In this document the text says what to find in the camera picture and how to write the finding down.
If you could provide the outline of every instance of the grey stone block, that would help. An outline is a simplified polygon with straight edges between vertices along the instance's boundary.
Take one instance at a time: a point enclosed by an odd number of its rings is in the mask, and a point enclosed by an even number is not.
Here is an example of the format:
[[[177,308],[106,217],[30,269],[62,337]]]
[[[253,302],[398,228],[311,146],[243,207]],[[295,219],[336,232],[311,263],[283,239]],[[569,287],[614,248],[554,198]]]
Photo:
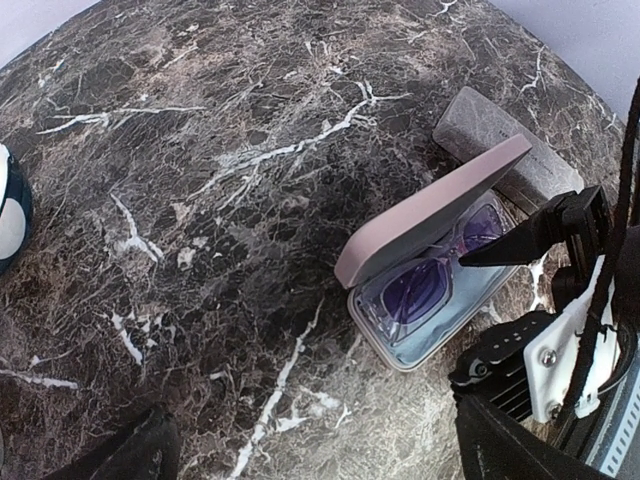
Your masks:
[[[521,133],[533,145],[495,186],[520,209],[531,215],[560,193],[584,188],[578,171],[515,118],[470,87],[463,87],[438,122],[433,139],[459,161],[466,163]]]

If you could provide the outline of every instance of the blue and white cup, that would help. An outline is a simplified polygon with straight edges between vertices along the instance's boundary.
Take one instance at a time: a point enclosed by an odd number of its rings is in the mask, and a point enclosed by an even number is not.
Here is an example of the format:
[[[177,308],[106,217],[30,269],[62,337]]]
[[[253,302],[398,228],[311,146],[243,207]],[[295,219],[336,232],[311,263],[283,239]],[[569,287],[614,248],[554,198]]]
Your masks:
[[[33,216],[31,187],[9,149],[0,144],[0,275],[29,238]]]

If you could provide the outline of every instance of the white polka dot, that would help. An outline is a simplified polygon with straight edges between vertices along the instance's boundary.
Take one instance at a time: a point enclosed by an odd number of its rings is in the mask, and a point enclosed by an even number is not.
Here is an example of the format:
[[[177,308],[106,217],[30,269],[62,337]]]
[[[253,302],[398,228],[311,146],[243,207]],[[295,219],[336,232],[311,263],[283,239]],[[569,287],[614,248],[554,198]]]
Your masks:
[[[7,147],[0,143],[0,198],[4,197],[7,191],[7,180],[9,179],[9,157],[11,154]]]
[[[5,260],[18,251],[27,231],[27,219],[18,202],[7,198],[0,214],[0,259]]]

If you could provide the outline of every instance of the marble table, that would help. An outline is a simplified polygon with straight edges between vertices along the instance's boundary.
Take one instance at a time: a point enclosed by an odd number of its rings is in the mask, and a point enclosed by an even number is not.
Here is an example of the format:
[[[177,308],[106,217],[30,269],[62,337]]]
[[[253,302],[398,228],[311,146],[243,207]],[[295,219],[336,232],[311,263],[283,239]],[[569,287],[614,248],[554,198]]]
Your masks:
[[[621,123],[484,0],[105,0],[0,72],[35,235],[0,279],[3,479],[35,479],[152,402],[181,478],[460,478],[446,375],[548,304],[523,268],[415,373],[383,366],[332,268],[446,174],[464,85],[610,198]]]

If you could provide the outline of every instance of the white marble vein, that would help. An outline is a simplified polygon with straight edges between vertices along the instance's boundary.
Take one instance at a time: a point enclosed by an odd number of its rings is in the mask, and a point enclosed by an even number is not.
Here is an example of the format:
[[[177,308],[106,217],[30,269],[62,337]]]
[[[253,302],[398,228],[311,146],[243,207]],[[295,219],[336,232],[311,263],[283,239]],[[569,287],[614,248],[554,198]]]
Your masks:
[[[244,90],[234,93],[224,101],[218,112],[224,113],[230,108],[235,108],[238,104],[242,103],[249,95],[251,95],[251,92],[253,92],[257,88],[262,87],[264,87],[263,81],[258,80],[257,82],[252,83],[251,85],[246,87]]]
[[[306,393],[307,395],[311,395],[312,397],[315,397],[323,408],[334,410],[338,408],[340,405],[342,405],[342,402],[340,400],[333,398],[332,396],[328,395],[325,392],[314,392],[304,386],[300,387],[300,390]]]
[[[607,125],[605,128],[605,130],[609,130],[612,127],[616,126],[616,118],[617,118],[617,114],[613,114],[613,116],[611,117],[611,122],[609,122],[609,125]]]
[[[224,370],[220,370],[219,372],[209,374],[209,380],[218,380],[220,378],[226,378],[226,377],[228,377],[228,374]]]
[[[262,441],[262,439],[267,436],[267,425],[269,424],[269,420],[272,417],[273,410],[278,405],[278,402],[280,402],[280,399],[282,398],[282,395],[284,394],[284,390],[287,386],[287,380],[289,379],[291,370],[293,369],[296,362],[298,361],[298,357],[300,356],[300,353],[304,350],[305,339],[318,324],[318,317],[320,316],[320,310],[322,308],[323,303],[324,303],[324,298],[318,304],[313,320],[309,322],[305,331],[296,339],[296,345],[293,349],[293,353],[291,354],[291,357],[289,358],[289,360],[287,360],[287,362],[284,364],[283,369],[280,371],[278,375],[278,379],[276,381],[276,388],[274,392],[271,394],[271,397],[269,397],[269,400],[267,400],[267,403],[265,404],[264,408],[262,409],[260,418],[258,419],[258,422],[254,427],[253,435],[251,435],[251,438],[249,439],[247,444],[244,447],[242,447],[238,452],[238,459],[236,461],[236,466],[231,472],[231,474],[229,475],[228,480],[239,478],[240,475],[242,475],[242,472],[244,472],[245,468],[247,468],[247,465],[249,464],[249,460],[253,455],[254,448],[256,448],[256,446],[260,443],[260,441]]]
[[[49,67],[47,70],[49,70],[51,73],[47,73],[44,77],[42,75],[38,75],[38,86],[40,88],[44,88],[47,82],[51,80],[52,74],[56,73],[60,69],[60,67],[64,65],[64,62],[65,59],[63,58],[62,60],[59,60],[53,67]]]
[[[55,357],[51,357],[51,358],[40,358],[38,355],[34,355],[31,358],[31,362],[29,362],[29,366],[33,368],[36,365],[42,365],[43,363],[46,363],[46,362],[51,362],[53,360],[60,360],[61,358],[65,358],[69,356],[72,352],[73,350],[68,350],[63,354],[56,355]]]
[[[189,48],[187,48],[184,52],[182,52],[180,55],[178,55],[176,58],[174,58],[173,60],[169,61],[166,63],[166,65],[162,68],[168,68],[171,65],[173,65],[174,63],[179,62],[180,60],[182,60],[184,57],[186,57],[187,55],[189,55],[191,52],[195,52],[198,49],[198,45],[194,44],[191,45]]]
[[[244,183],[240,188],[227,197],[224,203],[218,207],[218,210],[223,210],[231,204],[238,205],[247,196],[251,189],[260,183],[261,177],[258,175],[259,170],[260,165],[258,164],[253,168],[251,174],[243,176],[242,180]]]
[[[547,254],[535,263],[529,265],[529,271],[531,272],[532,281],[532,291],[533,291],[533,301],[531,302],[531,306],[529,307],[530,311],[536,309],[538,305],[545,305],[545,299],[540,295],[540,277],[544,275],[544,261],[547,258]]]
[[[26,373],[14,372],[12,370],[0,370],[0,375],[6,375],[9,377],[17,378],[23,382],[32,383],[34,385],[42,385],[47,388],[69,388],[71,390],[77,390],[78,384],[76,382],[69,382],[68,380],[57,380],[55,378],[42,377],[40,375],[30,375]]]
[[[134,318],[133,312],[131,312],[131,314],[127,318]],[[144,358],[144,355],[131,341],[131,336],[127,332],[127,329],[124,328],[123,320],[124,317],[121,317],[117,313],[114,313],[111,316],[111,323],[113,323],[113,326],[118,331],[118,335],[120,335],[120,338],[122,338],[122,342],[124,343],[125,348],[131,354],[136,363],[138,365],[142,365],[142,359]]]
[[[178,268],[187,270],[191,268],[193,263],[193,257],[196,255],[196,250],[190,247],[184,247],[178,252]]]
[[[294,428],[298,428],[304,422],[309,420],[309,417],[301,417],[300,410],[298,409],[298,402],[300,401],[300,396],[297,396],[291,402],[291,416],[289,418],[278,418],[276,419],[276,432],[283,433],[289,430],[293,430]]]
[[[489,317],[491,317],[492,325],[497,325],[498,323],[502,323],[502,318],[500,317],[498,310],[496,310],[496,304],[494,303],[493,300],[490,300],[489,304],[483,306],[480,309],[480,311],[482,313],[486,313],[487,315],[489,315]]]
[[[429,30],[423,30],[420,33],[416,33],[415,35],[409,37],[409,39],[407,40],[407,42],[409,43],[409,45],[412,45],[416,40],[421,39],[422,37],[424,37],[427,33],[429,33]]]
[[[440,15],[444,15],[445,13],[449,12],[449,9],[454,6],[456,3],[458,3],[458,0],[453,0],[452,2],[440,2],[440,5],[442,5],[442,10],[440,10],[438,13],[436,13],[434,15],[434,17],[439,17]]]
[[[353,341],[353,343],[349,347],[349,350],[347,351],[347,354],[345,355],[345,360],[355,363],[355,360],[353,360],[352,357],[353,357],[354,352],[360,346],[361,343],[362,343],[362,334],[360,332],[358,332],[358,334],[356,335],[355,340]]]
[[[410,95],[408,93],[405,93],[403,95],[378,97],[373,94],[373,88],[371,87],[371,84],[368,81],[365,80],[364,83],[356,82],[356,84],[358,85],[358,87],[360,87],[360,90],[363,93],[363,97],[364,97],[363,100],[357,103],[355,106],[353,106],[345,114],[343,119],[335,123],[330,129],[316,135],[315,137],[305,138],[304,140],[300,140],[298,143],[287,145],[286,147],[276,148],[275,150],[264,152],[257,156],[252,156],[247,160],[242,159],[243,157],[242,154],[240,155],[234,154],[230,156],[223,155],[223,156],[217,157],[214,159],[214,161],[222,166],[220,171],[218,171],[199,190],[189,195],[188,200],[192,200],[193,198],[202,195],[203,193],[209,191],[212,187],[214,187],[220,180],[227,178],[239,171],[242,171],[247,168],[252,168],[252,167],[255,170],[256,167],[262,165],[264,162],[268,160],[272,160],[274,158],[280,157],[282,155],[287,155],[290,153],[300,154],[303,151],[307,150],[308,148],[313,148],[318,143],[322,142],[323,140],[326,140],[328,137],[332,136],[333,134],[338,133],[342,130],[346,130],[352,127],[353,125],[355,125],[356,123],[358,123],[356,120],[358,120],[359,118],[358,115],[360,111],[367,106],[374,106],[379,101],[400,100]],[[232,196],[237,197],[238,195],[245,192],[247,189],[246,184],[251,181],[253,181],[253,176],[249,176],[248,179],[245,180],[245,184],[242,187],[240,187],[240,189],[238,189],[240,193],[236,191],[235,193],[232,194]]]
[[[336,426],[335,426],[335,427],[333,427],[333,428],[334,428],[334,429],[335,429],[335,428],[340,428],[340,425],[342,425],[342,424],[344,423],[344,421],[346,420],[346,418],[347,418],[348,416],[350,416],[350,415],[351,415],[351,413],[352,413],[352,412],[351,412],[351,410],[349,410],[349,407],[347,407],[347,404],[346,404],[346,403],[345,403],[345,404],[343,404],[343,405],[342,405],[342,414],[340,415],[340,418],[338,418],[338,421],[336,422]]]
[[[103,128],[109,126],[114,115],[135,115],[150,114],[157,115],[162,112],[192,112],[205,110],[205,107],[164,107],[164,108],[118,108],[112,112],[90,113],[86,115],[54,115],[52,118],[58,120],[68,120],[66,123],[48,130],[37,132],[37,135],[48,135],[51,133],[62,132],[74,125],[100,123]]]
[[[520,93],[524,93],[526,90],[530,88],[538,88],[538,82],[542,83],[544,88],[544,79],[542,78],[542,52],[544,51],[544,46],[540,47],[538,50],[538,57],[536,59],[536,76],[532,77],[533,80],[530,83],[527,83],[520,89]]]
[[[130,248],[137,248],[141,252],[145,253],[151,260],[155,263],[158,263],[159,260],[164,258],[164,253],[162,250],[154,244],[150,240],[146,240],[138,235],[138,226],[133,218],[133,215],[129,211],[127,207],[120,201],[118,197],[116,197],[113,193],[111,194],[111,198],[115,202],[116,206],[120,209],[122,214],[127,219],[127,223],[129,224],[129,239],[125,242],[118,242],[117,248],[119,251],[124,252],[129,250]]]

